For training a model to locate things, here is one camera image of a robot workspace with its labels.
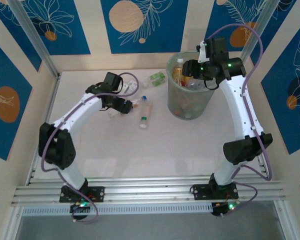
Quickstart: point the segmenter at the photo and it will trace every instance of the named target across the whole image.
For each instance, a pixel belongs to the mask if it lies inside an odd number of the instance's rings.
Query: decorative wallpaper
[[[74,0],[23,0],[21,3],[50,55],[90,54]],[[38,70],[41,59],[6,0],[0,0],[0,19]]]
[[[260,13],[269,0],[215,0],[205,38],[208,38],[216,30],[227,24],[245,24],[254,27]],[[261,39],[265,51],[275,36],[288,12],[296,0],[281,0],[266,26]],[[244,27],[226,28],[218,33],[216,37],[227,38],[228,51],[241,51],[245,46],[251,32]],[[259,57],[259,46],[251,54],[252,62],[255,64]]]
[[[261,82],[289,154],[300,149],[300,29]]]
[[[101,0],[112,54],[179,52],[188,0]]]
[[[0,48],[0,158],[8,159],[31,85]]]

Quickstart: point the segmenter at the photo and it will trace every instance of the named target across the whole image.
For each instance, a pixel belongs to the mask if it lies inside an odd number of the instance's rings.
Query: yellow bottle
[[[185,76],[182,75],[182,67],[184,64],[184,59],[178,58],[176,62],[177,64],[173,68],[172,78],[176,84],[182,86],[185,84]]]

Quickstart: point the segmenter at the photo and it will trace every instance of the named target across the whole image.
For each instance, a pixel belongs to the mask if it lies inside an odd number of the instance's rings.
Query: metal bar
[[[29,186],[17,187],[13,206],[40,206],[60,204],[59,197],[63,183],[59,179],[49,179],[50,182],[31,183]],[[280,200],[285,198],[279,181],[260,181],[255,177],[238,177],[239,182],[251,184],[258,189],[257,200]],[[197,202],[191,194],[193,184],[208,183],[208,176],[189,177],[145,177],[145,178],[94,178],[90,186],[106,186],[104,203],[107,204],[153,204],[153,203],[189,203]],[[255,191],[251,188],[237,186],[240,201],[249,200]]]
[[[58,77],[56,77],[56,81],[54,83],[53,92],[52,92],[52,95],[51,95],[51,98],[50,98],[49,106],[47,108],[46,115],[44,117],[45,122],[48,122],[49,119],[50,119],[51,112],[52,112],[52,109],[53,109],[53,106],[54,106],[54,103],[55,103],[55,99],[56,99],[56,95],[57,95],[57,92],[58,92],[58,88],[59,88],[60,79],[61,79],[61,74]],[[39,145],[36,146],[35,152],[33,154],[32,163],[31,163],[28,175],[27,175],[26,180],[25,180],[25,185],[26,186],[30,183],[32,174],[34,173],[35,168],[37,167],[37,163],[40,159],[40,157],[38,155],[38,151],[39,151]]]
[[[275,200],[274,206],[286,239],[300,240],[300,229],[287,200]]]
[[[23,210],[24,208],[21,206],[10,207],[9,213],[7,214],[9,218],[4,223],[4,232],[1,234],[0,240],[16,239]]]
[[[264,9],[260,13],[260,16],[258,17],[255,25],[254,30],[261,36],[261,34],[264,32],[269,20],[272,17],[272,14],[278,7],[278,4],[280,0],[264,0],[266,1],[266,4],[264,6]],[[257,37],[254,34],[250,34],[250,37],[248,38],[245,46],[243,47],[242,53],[241,53],[241,59],[243,62],[246,62],[252,51],[254,50],[256,44],[258,42]]]
[[[175,177],[123,177],[123,178],[109,178],[109,177],[87,177],[87,180],[89,183],[117,183],[117,184],[149,184],[149,183],[155,183],[161,182],[163,184],[166,184],[168,182],[175,182],[175,181],[181,181],[184,183],[184,181],[200,181],[202,183],[203,181],[209,181],[211,175],[197,175],[197,176],[175,176]],[[254,183],[257,180],[260,180],[261,178],[258,177],[256,174],[238,174],[235,177],[236,181],[249,181],[250,183]],[[33,178],[31,180],[31,184],[51,184],[51,183],[61,183],[63,184],[62,180],[60,178]]]
[[[22,3],[18,0],[7,0],[7,3],[15,18],[18,20],[23,31],[25,32],[26,36],[33,45],[34,49],[36,50],[40,58],[45,62],[51,74],[55,77],[58,77],[59,73],[57,71],[57,68],[51,60],[50,54],[46,46],[44,45],[41,37],[39,36],[37,30],[32,24]]]
[[[126,215],[126,214],[181,214],[181,213],[211,213],[211,203],[166,203],[166,204],[103,204],[98,206],[99,215]],[[95,215],[94,208],[84,210],[79,215]],[[25,207],[22,216],[70,216],[70,208],[65,205],[47,205]]]

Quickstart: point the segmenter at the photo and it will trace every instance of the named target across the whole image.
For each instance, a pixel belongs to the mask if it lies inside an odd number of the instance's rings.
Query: trash can
[[[198,118],[205,110],[214,91],[206,87],[198,90],[180,86],[172,78],[177,59],[183,59],[184,63],[191,59],[198,59],[199,52],[183,51],[173,55],[166,65],[168,76],[168,108],[177,118],[192,120]],[[216,80],[207,81],[207,87],[212,89],[216,86]]]

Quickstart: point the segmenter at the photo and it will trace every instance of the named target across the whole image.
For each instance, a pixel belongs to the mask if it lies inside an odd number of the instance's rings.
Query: metal frame
[[[47,122],[50,118],[55,97],[60,82],[58,73],[49,52],[43,44],[40,36],[27,16],[22,4],[18,0],[7,0],[10,9],[19,21],[21,27],[38,52],[41,59],[45,62],[50,72],[56,77],[53,93],[45,116]],[[258,33],[262,33],[267,25],[274,10],[273,4],[267,3],[267,12],[264,11],[258,19]],[[244,58],[250,55],[256,39],[250,37],[246,47],[243,49]],[[68,215],[69,204],[59,203],[60,189],[63,182],[60,179],[36,179],[34,173],[40,157],[38,149],[36,150],[25,186],[16,188],[11,208],[5,222],[5,232],[1,239],[15,239],[21,216],[66,214]],[[268,175],[268,166],[265,164],[264,156],[258,157],[261,171]],[[91,186],[105,186],[104,202],[98,203],[101,214],[124,214],[131,213],[160,213],[164,212],[182,212],[190,211],[210,212],[211,201],[195,201],[194,196],[189,192],[193,184],[206,184],[209,181],[209,175],[187,176],[187,177],[147,177],[147,178],[89,178]],[[294,214],[280,181],[266,182],[256,175],[239,174],[235,180],[239,183],[250,184],[258,189],[256,201],[274,201],[281,227],[287,239],[300,240],[300,231],[296,225]],[[254,190],[243,186],[238,187],[239,201],[247,201],[254,194]]]
[[[261,34],[264,32],[268,22],[270,21],[274,11],[278,7],[280,0],[271,0],[267,1],[264,9],[260,13],[260,16],[258,17],[254,30],[261,36]],[[244,45],[240,58],[245,63],[252,53],[252,51],[255,49],[255,46],[258,42],[257,37],[254,34],[251,34],[246,41],[246,44]]]
[[[30,40],[40,58],[45,62],[51,74],[55,77],[58,77],[58,70],[51,60],[46,46],[39,36],[35,26],[32,24],[30,18],[28,17],[26,10],[22,6],[22,3],[19,0],[7,0],[7,3],[15,18],[18,20],[20,26],[22,27],[24,33]]]
[[[56,97],[60,79],[57,80],[50,100],[46,120],[49,119],[52,106]],[[39,216],[42,212],[53,216],[52,209],[62,210],[69,208],[69,204],[59,203],[61,179],[37,179],[34,178],[36,166],[40,157],[36,153],[33,157],[32,168],[29,171],[25,186],[16,188],[12,208],[15,209],[10,214],[10,225],[2,239],[15,239],[20,223],[20,212]],[[261,172],[268,175],[268,167],[264,157],[258,157]],[[193,184],[206,184],[210,179],[209,175],[186,176],[186,177],[144,177],[144,178],[88,178],[91,186],[105,186],[104,202],[98,203],[97,207],[104,214],[122,214],[117,209],[127,206],[124,214],[136,214],[133,210],[139,206],[175,206],[180,208],[190,208],[194,205],[206,206],[211,201],[195,201],[194,196],[189,192]],[[238,174],[235,180],[239,183],[250,184],[258,189],[256,201],[274,201],[280,225],[287,239],[300,240],[300,232],[296,225],[293,212],[288,207],[285,192],[280,181],[267,182],[254,174]],[[254,194],[254,190],[243,186],[238,187],[239,201],[249,200]],[[150,214],[151,211],[144,211],[143,214]]]

